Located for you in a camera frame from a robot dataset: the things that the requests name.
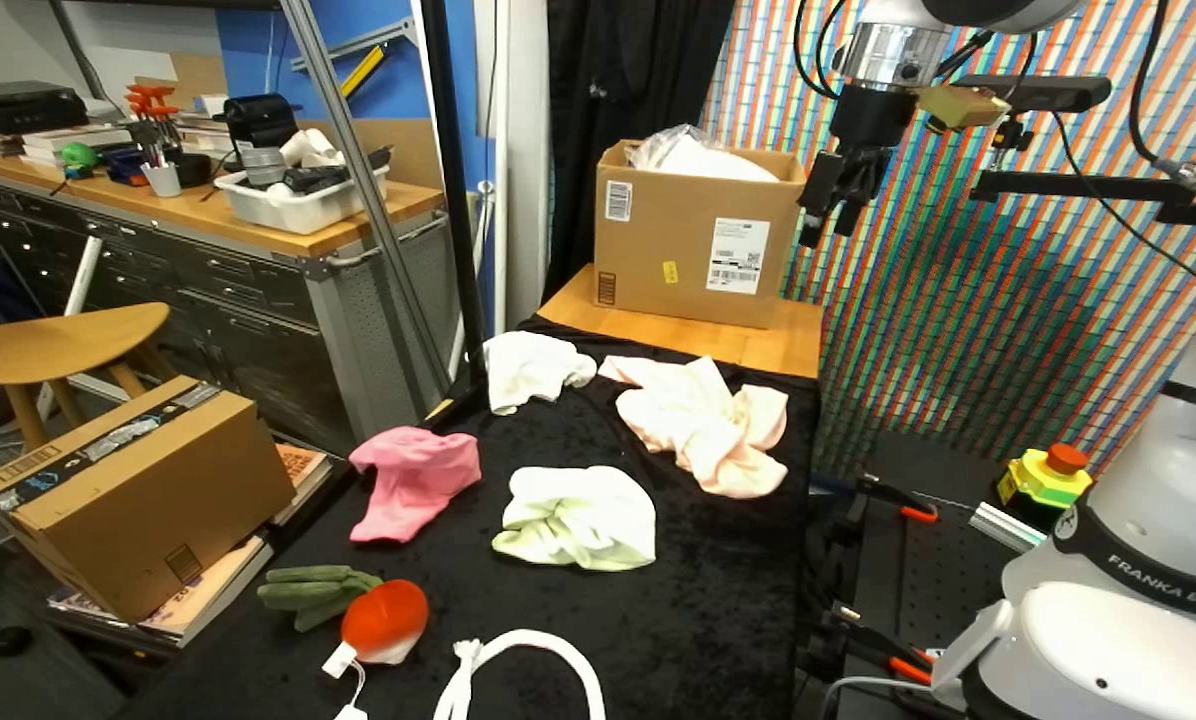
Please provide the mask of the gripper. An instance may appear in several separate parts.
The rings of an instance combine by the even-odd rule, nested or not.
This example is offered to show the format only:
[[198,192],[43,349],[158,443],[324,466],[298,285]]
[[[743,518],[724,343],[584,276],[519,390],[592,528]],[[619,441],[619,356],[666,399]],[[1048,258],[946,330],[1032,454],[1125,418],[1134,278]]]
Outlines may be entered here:
[[850,237],[860,215],[881,193],[895,147],[913,124],[919,96],[910,90],[848,85],[840,92],[830,124],[834,152],[818,152],[798,205],[798,243],[816,249],[828,218],[841,205],[834,233]]

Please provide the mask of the black curtain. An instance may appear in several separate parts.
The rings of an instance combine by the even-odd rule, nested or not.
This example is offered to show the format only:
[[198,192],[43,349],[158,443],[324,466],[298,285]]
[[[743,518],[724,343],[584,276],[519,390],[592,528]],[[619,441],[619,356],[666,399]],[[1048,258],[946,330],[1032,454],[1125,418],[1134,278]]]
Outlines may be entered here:
[[553,213],[542,299],[594,260],[594,167],[698,123],[738,0],[547,0]]

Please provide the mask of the pale pink cloth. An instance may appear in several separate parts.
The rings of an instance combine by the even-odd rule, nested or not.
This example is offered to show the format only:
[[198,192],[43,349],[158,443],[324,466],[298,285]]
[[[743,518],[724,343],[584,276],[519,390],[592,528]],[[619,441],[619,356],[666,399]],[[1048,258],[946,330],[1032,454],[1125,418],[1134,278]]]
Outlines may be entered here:
[[608,356],[597,373],[626,384],[616,411],[645,449],[675,454],[709,495],[763,498],[785,483],[787,469],[770,454],[787,427],[789,396],[780,389],[731,391],[712,356],[689,364]]

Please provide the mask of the white and pale green cloth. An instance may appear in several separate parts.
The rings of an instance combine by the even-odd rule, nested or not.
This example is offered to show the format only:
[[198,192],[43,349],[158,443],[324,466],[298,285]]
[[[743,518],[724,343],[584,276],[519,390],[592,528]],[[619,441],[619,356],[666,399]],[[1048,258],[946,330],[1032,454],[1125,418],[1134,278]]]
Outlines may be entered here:
[[657,560],[655,506],[612,466],[521,468],[493,551],[533,565],[634,570]]

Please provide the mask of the yellow spirit level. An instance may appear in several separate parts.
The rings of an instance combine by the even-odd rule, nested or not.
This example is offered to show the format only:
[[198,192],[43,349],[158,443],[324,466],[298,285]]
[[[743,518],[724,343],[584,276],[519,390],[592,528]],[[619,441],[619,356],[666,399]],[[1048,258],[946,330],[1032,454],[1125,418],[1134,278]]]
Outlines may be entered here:
[[341,83],[341,86],[338,86],[338,91],[341,91],[343,99],[350,100],[350,97],[356,94],[356,91],[359,91],[365,83],[368,83],[370,78],[374,77],[374,74],[383,67],[384,61],[386,61],[386,45],[378,44],[371,47],[371,49],[366,51],[359,61],[359,65],[356,65],[356,67],[348,73],[348,77],[346,77],[343,83]]

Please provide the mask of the bright pink cloth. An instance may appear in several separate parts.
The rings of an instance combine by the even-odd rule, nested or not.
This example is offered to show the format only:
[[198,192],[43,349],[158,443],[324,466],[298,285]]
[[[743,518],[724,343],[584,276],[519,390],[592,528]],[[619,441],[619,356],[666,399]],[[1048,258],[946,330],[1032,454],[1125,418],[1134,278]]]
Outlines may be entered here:
[[348,533],[354,543],[409,543],[452,498],[480,482],[478,439],[438,437],[417,427],[388,429],[348,456],[356,471],[376,472],[368,506]]

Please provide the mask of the white plastic bin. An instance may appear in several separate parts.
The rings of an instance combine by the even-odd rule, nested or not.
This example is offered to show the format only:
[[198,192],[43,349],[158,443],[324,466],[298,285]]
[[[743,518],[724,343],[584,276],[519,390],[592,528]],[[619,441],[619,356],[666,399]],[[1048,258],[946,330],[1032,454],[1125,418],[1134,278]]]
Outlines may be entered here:
[[245,172],[213,184],[236,219],[292,234],[313,234],[364,209],[347,167],[289,167],[268,187],[255,187]]

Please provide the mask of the workbench with drawers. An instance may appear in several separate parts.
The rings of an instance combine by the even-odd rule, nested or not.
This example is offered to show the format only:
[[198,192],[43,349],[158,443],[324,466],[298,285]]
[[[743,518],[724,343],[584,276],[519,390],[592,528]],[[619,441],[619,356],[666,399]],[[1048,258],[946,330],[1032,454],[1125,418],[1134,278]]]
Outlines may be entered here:
[[251,398],[277,437],[343,457],[417,423],[448,389],[426,359],[450,348],[458,315],[443,193],[388,181],[386,195],[426,337],[386,263],[364,260],[364,214],[291,234],[242,222],[222,191],[159,199],[0,158],[0,261],[18,301],[62,315],[99,242],[83,310],[167,304],[155,343],[173,370]]

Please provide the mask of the plush carrot toy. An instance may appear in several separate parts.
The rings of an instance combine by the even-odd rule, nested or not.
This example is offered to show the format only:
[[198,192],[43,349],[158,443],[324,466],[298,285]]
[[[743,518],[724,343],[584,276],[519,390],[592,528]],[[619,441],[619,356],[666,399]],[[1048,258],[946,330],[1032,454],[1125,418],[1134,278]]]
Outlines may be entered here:
[[266,609],[291,612],[297,631],[338,621],[338,643],[322,671],[332,679],[355,675],[355,687],[332,720],[370,720],[359,707],[366,670],[405,661],[429,620],[428,598],[417,584],[383,580],[344,565],[268,570],[258,597]]

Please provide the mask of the cardboard box with black tape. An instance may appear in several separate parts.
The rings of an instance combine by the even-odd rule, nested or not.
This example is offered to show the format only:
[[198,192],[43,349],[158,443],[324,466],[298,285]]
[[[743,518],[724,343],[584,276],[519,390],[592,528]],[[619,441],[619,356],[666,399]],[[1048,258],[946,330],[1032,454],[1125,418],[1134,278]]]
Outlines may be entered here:
[[0,524],[59,582],[127,623],[293,498],[258,407],[187,376],[0,468]]

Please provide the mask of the stack of books and papers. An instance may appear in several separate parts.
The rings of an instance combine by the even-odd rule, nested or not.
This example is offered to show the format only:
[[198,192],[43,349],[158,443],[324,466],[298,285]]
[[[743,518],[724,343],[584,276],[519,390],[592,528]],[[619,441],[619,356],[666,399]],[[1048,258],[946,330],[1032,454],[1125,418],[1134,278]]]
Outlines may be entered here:
[[78,126],[28,135],[0,133],[0,158],[28,158],[30,163],[60,167],[69,146],[83,145],[99,152],[104,147],[130,142],[132,133],[118,126]]

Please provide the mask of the wooden stool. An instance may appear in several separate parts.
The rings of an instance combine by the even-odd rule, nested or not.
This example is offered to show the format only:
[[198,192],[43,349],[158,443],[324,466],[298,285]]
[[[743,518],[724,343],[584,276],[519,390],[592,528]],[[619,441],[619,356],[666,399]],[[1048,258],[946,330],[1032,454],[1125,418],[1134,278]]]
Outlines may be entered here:
[[167,304],[147,303],[0,325],[0,388],[12,405],[23,449],[48,443],[45,421],[31,396],[37,386],[49,388],[66,417],[80,427],[85,419],[71,377],[105,370],[132,398],[145,391],[133,364],[153,370],[160,382],[173,379],[176,370],[155,347],[155,334],[169,315]]

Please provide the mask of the black printer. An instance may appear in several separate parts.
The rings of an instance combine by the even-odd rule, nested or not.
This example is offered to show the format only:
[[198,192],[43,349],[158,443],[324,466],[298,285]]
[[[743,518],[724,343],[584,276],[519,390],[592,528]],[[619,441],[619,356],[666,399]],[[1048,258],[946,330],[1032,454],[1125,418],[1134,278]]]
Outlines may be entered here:
[[41,81],[0,83],[0,135],[86,126],[83,99],[71,87]]

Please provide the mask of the silver aluminium frame post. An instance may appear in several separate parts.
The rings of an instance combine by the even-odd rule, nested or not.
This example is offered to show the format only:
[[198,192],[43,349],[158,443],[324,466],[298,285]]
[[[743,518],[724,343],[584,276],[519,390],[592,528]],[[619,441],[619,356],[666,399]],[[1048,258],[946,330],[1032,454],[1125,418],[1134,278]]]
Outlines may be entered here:
[[389,219],[386,199],[380,193],[368,155],[361,150],[347,100],[338,91],[332,59],[316,23],[313,6],[309,0],[279,1],[370,220],[368,240],[364,242],[362,252],[356,255],[356,264],[368,266],[379,286],[382,307],[392,311],[398,322],[399,337],[393,341],[393,350],[397,352],[402,372],[414,393],[411,401],[420,414],[428,414],[446,398],[450,376],[432,337],[423,304],[411,283],[409,266],[401,254],[397,234]]

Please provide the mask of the orange-handled tool set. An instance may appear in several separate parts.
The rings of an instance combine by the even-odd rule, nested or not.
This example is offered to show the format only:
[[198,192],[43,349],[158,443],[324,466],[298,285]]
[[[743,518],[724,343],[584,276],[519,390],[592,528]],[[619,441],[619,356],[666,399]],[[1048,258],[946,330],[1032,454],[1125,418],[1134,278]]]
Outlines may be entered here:
[[172,92],[164,85],[128,85],[124,96],[133,114],[155,133],[164,150],[179,150],[182,144],[176,126],[179,109],[167,100]]

